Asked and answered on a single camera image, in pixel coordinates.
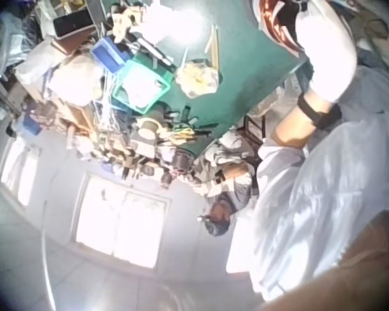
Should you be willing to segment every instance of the white glove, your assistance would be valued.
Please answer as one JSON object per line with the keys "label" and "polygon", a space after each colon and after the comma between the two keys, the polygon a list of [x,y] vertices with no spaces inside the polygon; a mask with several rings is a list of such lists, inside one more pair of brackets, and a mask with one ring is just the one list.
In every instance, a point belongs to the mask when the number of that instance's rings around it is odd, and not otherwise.
{"label": "white glove", "polygon": [[356,48],[343,22],[326,0],[310,0],[296,19],[298,43],[314,68],[310,88],[322,99],[336,102],[356,71]]}

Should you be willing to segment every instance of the teal tray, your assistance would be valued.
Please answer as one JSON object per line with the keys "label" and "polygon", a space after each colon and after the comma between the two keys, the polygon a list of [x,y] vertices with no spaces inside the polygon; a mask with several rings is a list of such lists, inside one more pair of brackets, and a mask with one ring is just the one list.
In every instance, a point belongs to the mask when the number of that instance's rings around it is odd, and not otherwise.
{"label": "teal tray", "polygon": [[[131,105],[131,103],[128,102],[128,95],[123,88],[125,77],[129,74],[132,74],[132,72],[136,69],[141,70],[142,68],[149,72],[153,78],[161,82],[162,85],[161,91],[156,94],[156,96],[154,96],[144,108]],[[174,75],[160,64],[158,64],[157,68],[154,69],[152,68],[152,60],[149,57],[145,56],[144,54],[136,54],[132,60],[128,60],[125,63],[124,68],[118,74],[117,83],[113,89],[112,97],[130,109],[143,115],[151,108],[151,106],[153,106],[155,102],[157,102],[164,94],[169,91],[173,78]]]}

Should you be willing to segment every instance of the window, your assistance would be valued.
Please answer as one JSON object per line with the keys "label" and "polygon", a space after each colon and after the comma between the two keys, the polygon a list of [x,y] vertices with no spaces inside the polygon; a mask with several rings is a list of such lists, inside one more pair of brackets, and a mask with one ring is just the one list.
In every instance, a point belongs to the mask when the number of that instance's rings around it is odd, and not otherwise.
{"label": "window", "polygon": [[146,268],[156,265],[169,200],[91,176],[76,241]]}
{"label": "window", "polygon": [[226,272],[241,273],[249,270],[251,254],[251,225],[250,219],[238,217],[233,231],[231,249],[229,251]]}
{"label": "window", "polygon": [[24,206],[30,201],[38,160],[38,148],[28,146],[20,137],[12,141],[1,174],[1,182]]}

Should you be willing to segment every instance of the green workbench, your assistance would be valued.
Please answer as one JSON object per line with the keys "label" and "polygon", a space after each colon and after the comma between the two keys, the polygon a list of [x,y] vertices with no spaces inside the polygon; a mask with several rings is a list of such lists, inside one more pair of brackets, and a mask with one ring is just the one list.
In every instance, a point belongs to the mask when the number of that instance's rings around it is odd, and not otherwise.
{"label": "green workbench", "polygon": [[[105,0],[108,10],[110,0]],[[287,75],[302,62],[285,49],[270,41],[253,23],[252,11],[247,11],[248,0],[161,0],[161,4],[175,10],[194,9],[205,18],[202,39],[189,46],[187,61],[209,59],[204,50],[214,23],[218,27],[219,62],[222,81],[215,94],[189,99],[180,86],[173,82],[171,90],[160,98],[173,110],[191,106],[189,118],[198,117],[196,126],[219,124],[209,138],[182,145],[194,155],[200,154],[214,139],[221,137],[252,107],[269,95]],[[185,46],[172,38],[159,42],[157,48],[181,65]]]}

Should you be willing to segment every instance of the blue bin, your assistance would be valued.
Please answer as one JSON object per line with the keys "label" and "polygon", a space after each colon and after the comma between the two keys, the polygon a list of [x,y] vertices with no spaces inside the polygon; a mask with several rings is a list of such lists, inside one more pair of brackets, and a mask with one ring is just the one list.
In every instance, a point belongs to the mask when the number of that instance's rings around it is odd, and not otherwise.
{"label": "blue bin", "polygon": [[91,54],[113,75],[123,69],[125,63],[131,59],[127,52],[120,52],[109,37],[101,38],[91,49]]}

